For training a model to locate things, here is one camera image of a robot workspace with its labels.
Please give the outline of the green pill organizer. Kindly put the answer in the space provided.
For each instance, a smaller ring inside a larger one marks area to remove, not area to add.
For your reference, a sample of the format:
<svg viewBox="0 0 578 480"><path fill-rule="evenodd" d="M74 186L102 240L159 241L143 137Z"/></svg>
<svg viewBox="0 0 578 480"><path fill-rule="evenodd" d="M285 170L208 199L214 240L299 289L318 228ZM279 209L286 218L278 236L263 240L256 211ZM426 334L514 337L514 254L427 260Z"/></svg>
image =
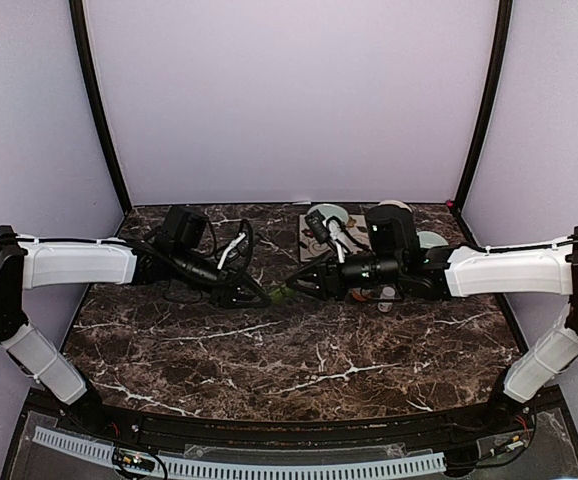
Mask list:
<svg viewBox="0 0 578 480"><path fill-rule="evenodd" d="M286 300L294 298L296 292L285 284L282 284L270 289L267 295L273 304L278 305Z"/></svg>

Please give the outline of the orange grey-capped pill bottle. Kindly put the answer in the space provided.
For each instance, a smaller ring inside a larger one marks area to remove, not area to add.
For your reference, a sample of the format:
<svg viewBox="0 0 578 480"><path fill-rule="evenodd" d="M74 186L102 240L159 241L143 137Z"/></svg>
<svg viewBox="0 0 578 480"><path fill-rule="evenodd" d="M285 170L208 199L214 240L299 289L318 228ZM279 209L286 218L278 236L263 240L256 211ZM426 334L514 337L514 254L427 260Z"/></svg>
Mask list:
<svg viewBox="0 0 578 480"><path fill-rule="evenodd" d="M357 302L365 303L369 301L369 298L365 297L358 289L351 290L350 297Z"/></svg>

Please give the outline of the small white pill bottle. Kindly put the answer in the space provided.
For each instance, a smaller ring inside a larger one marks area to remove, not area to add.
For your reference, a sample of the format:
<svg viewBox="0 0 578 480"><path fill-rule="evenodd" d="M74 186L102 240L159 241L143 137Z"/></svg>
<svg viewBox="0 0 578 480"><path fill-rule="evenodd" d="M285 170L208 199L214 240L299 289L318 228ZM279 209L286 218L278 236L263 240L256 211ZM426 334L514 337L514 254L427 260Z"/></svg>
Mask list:
<svg viewBox="0 0 578 480"><path fill-rule="evenodd" d="M391 286L385 286L380 293L377 308L382 313L388 313L393 309L396 300L396 290Z"/></svg>

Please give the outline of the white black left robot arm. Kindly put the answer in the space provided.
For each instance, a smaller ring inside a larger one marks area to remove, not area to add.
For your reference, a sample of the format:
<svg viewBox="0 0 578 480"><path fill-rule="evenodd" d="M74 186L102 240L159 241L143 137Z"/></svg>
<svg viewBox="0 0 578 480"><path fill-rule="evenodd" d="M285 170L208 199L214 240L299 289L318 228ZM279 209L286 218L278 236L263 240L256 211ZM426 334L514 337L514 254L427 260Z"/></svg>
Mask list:
<svg viewBox="0 0 578 480"><path fill-rule="evenodd" d="M26 290L67 284L148 285L175 280L223 309L266 308L271 300L249 274L254 232L243 219L235 237L208 254L197 248L207 216L171 207L142 239L38 238L0 226L0 347L64 406L89 436L110 427L109 412L86 377L35 326L22 307Z"/></svg>

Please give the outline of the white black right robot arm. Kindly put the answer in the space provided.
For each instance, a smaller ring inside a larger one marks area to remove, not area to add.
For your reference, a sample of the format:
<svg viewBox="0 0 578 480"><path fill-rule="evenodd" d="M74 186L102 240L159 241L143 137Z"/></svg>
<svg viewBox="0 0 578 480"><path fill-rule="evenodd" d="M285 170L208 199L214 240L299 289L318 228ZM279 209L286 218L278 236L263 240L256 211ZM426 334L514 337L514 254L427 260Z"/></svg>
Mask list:
<svg viewBox="0 0 578 480"><path fill-rule="evenodd" d="M352 289L382 285L426 300L502 293L567 297L555 324L499 376L490 403L480 410L486 432L503 432L516 420L518 406L578 357L578 226L568 237L542 243L425 248L413 212L402 202L378 204L364 218L369 243L351 255L338 239L347 232L338 217L308 213L308 229L329 249L288 277L287 286L320 300L342 300Z"/></svg>

